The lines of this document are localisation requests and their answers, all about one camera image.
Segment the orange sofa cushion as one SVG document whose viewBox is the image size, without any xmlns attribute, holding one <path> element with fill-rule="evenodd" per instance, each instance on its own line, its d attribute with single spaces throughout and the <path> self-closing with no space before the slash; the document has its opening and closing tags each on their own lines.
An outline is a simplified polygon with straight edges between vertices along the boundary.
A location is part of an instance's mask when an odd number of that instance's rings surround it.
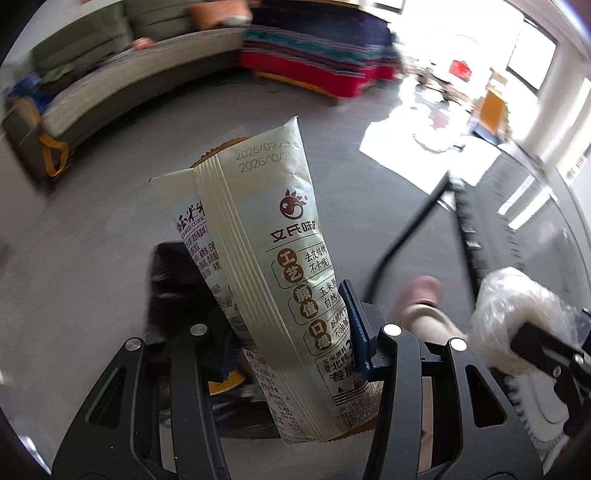
<svg viewBox="0 0 591 480">
<path fill-rule="evenodd" d="M 252 11 L 242 0 L 203 1 L 189 6 L 197 30 L 240 27 L 252 22 Z"/>
</svg>

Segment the yellow blue toddler slide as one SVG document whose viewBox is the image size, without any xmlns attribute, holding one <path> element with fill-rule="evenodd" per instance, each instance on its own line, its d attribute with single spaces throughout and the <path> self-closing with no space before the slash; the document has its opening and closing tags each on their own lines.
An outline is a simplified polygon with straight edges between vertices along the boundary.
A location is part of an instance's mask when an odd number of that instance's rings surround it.
<svg viewBox="0 0 591 480">
<path fill-rule="evenodd" d="M 503 96 L 507 83 L 505 77 L 492 69 L 485 94 L 472 112 L 470 134 L 494 146 L 506 143 L 512 134 L 509 109 Z"/>
</svg>

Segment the pink slippered foot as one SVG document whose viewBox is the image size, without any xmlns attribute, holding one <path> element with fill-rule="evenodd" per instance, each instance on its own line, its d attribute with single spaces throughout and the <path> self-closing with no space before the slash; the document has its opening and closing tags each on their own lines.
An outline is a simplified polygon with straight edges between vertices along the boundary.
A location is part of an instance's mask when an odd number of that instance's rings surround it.
<svg viewBox="0 0 591 480">
<path fill-rule="evenodd" d="M 440 293 L 441 283 L 435 277 L 414 277 L 394 304 L 388 322 L 424 342 L 445 345 L 452 338 L 466 340 L 466 334 L 438 308 Z"/>
</svg>

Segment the clear plastic bag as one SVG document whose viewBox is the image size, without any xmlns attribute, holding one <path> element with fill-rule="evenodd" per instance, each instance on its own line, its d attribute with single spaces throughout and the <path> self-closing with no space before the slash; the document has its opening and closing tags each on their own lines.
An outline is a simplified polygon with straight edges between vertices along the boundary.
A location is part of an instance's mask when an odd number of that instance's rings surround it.
<svg viewBox="0 0 591 480">
<path fill-rule="evenodd" d="M 489 368 L 520 376 L 534 366 L 511 347 L 518 330 L 531 323 L 578 347 L 575 309 L 514 267 L 489 273 L 481 282 L 467 342 Z"/>
</svg>

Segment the cream corn snack wrapper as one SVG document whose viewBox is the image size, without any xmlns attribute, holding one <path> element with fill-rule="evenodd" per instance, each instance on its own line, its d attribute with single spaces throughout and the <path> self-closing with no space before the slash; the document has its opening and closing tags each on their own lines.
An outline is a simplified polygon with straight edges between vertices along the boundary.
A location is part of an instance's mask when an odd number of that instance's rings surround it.
<svg viewBox="0 0 591 480">
<path fill-rule="evenodd" d="M 376 418 L 296 120 L 151 181 L 233 331 L 287 443 L 331 441 Z"/>
</svg>

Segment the red baby swing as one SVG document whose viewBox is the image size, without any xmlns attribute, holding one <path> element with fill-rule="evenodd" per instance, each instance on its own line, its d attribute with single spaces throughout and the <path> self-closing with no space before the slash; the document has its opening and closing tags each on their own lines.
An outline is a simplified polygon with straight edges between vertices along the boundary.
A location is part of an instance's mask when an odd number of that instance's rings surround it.
<svg viewBox="0 0 591 480">
<path fill-rule="evenodd" d="M 453 60 L 449 73 L 464 82 L 469 82 L 472 76 L 472 70 L 465 61 Z"/>
</svg>

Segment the yellow paper cup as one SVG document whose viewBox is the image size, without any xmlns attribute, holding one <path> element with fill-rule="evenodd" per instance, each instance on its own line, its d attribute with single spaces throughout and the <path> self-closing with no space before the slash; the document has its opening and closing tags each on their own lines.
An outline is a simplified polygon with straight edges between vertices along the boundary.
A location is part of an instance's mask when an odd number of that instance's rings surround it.
<svg viewBox="0 0 591 480">
<path fill-rule="evenodd" d="M 249 136 L 242 136 L 242 137 L 238 137 L 238 138 L 233 138 L 230 139 L 228 141 L 225 141 L 224 143 L 221 143 L 221 145 L 218 145 L 214 148 L 212 148 L 211 150 L 208 150 L 207 152 L 205 152 L 204 154 L 202 154 L 192 165 L 191 167 L 197 167 L 197 165 L 205 162 L 207 159 L 221 153 L 224 150 L 228 150 L 228 148 L 235 146 L 236 144 L 242 143 L 245 140 L 249 140 Z"/>
</svg>

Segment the green sectional sofa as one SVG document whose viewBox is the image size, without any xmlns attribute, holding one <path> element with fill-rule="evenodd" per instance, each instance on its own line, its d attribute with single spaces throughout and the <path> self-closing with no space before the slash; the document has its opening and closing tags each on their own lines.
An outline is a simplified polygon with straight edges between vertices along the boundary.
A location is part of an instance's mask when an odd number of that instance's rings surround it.
<svg viewBox="0 0 591 480">
<path fill-rule="evenodd" d="M 238 65 L 246 25 L 197 30 L 189 6 L 198 2 L 117 1 L 32 48 L 28 73 L 4 93 L 1 126 L 36 187 L 48 187 L 119 116 Z"/>
</svg>

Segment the table with patterned blanket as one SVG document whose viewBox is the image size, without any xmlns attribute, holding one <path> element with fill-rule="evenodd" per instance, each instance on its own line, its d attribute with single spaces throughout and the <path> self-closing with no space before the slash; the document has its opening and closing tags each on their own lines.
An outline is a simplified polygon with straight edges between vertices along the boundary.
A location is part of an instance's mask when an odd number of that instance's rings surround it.
<svg viewBox="0 0 591 480">
<path fill-rule="evenodd" d="M 242 36 L 240 66 L 335 99 L 401 71 L 386 20 L 339 1 L 263 1 Z"/>
</svg>

